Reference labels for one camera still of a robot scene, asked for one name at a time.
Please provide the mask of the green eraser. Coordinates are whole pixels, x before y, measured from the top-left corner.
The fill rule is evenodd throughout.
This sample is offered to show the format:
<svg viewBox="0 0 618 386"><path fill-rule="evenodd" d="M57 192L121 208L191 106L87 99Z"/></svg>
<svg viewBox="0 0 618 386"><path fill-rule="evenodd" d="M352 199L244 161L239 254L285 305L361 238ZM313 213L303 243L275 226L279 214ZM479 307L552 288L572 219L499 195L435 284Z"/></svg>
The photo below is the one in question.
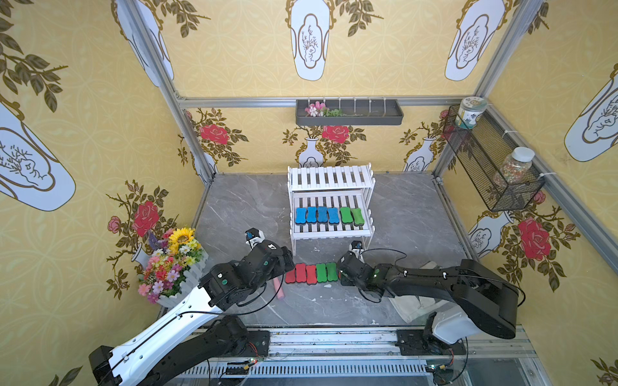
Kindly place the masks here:
<svg viewBox="0 0 618 386"><path fill-rule="evenodd" d="M352 213L352 221L355 226L363 228L365 225L365 218L363 216L363 211L361 208L353 208L351 210Z"/></svg>
<svg viewBox="0 0 618 386"><path fill-rule="evenodd" d="M324 283L328 281L328 270L324 263L316 264L315 271L318 283Z"/></svg>
<svg viewBox="0 0 618 386"><path fill-rule="evenodd" d="M350 207L340 208L341 223L350 225L353 223L352 210Z"/></svg>
<svg viewBox="0 0 618 386"><path fill-rule="evenodd" d="M337 281L339 278L339 274L337 271L337 264L335 262L330 262L326 264L327 271L327 281Z"/></svg>

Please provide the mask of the red eraser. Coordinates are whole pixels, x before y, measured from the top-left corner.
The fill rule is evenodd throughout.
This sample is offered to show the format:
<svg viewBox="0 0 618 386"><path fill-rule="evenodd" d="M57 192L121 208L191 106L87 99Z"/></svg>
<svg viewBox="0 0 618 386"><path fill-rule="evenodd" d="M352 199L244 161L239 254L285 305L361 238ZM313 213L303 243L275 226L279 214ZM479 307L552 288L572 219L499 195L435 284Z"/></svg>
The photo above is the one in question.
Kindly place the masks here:
<svg viewBox="0 0 618 386"><path fill-rule="evenodd" d="M307 275L306 283L308 285L313 286L317 284L318 280L317 280L317 271L316 271L315 265L306 266L306 275Z"/></svg>
<svg viewBox="0 0 618 386"><path fill-rule="evenodd" d="M304 263L299 263L295 266L295 282L307 282L307 266Z"/></svg>
<svg viewBox="0 0 618 386"><path fill-rule="evenodd" d="M291 270L290 272L286 273L286 275L285 275L285 283L286 284L296 283L295 270Z"/></svg>

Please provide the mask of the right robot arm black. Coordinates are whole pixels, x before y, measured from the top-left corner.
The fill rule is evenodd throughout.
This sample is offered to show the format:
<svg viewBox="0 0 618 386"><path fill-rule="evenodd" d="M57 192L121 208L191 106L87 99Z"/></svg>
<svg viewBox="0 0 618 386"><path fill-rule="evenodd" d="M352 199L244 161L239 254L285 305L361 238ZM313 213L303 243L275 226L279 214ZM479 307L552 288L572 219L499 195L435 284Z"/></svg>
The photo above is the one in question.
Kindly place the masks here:
<svg viewBox="0 0 618 386"><path fill-rule="evenodd" d="M347 252L336 266L346 286L378 299L419 296L454 302L484 333L499 339L516 335L520 290L474 260L430 270L372 267Z"/></svg>

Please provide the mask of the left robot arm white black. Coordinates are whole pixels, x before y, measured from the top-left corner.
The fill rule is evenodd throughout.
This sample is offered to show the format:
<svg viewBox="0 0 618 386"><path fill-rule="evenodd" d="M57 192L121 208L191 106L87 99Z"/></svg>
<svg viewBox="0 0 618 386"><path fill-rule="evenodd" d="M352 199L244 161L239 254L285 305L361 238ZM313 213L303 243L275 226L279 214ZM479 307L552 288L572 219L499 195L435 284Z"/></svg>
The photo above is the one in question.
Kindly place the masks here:
<svg viewBox="0 0 618 386"><path fill-rule="evenodd" d="M214 265L179 304L145 331L117 347L101 346L89 355L99 385L164 385L188 369L226 354L238 354L248 332L230 307L268 281L291 272L287 247L260 237L248 240L239 261Z"/></svg>

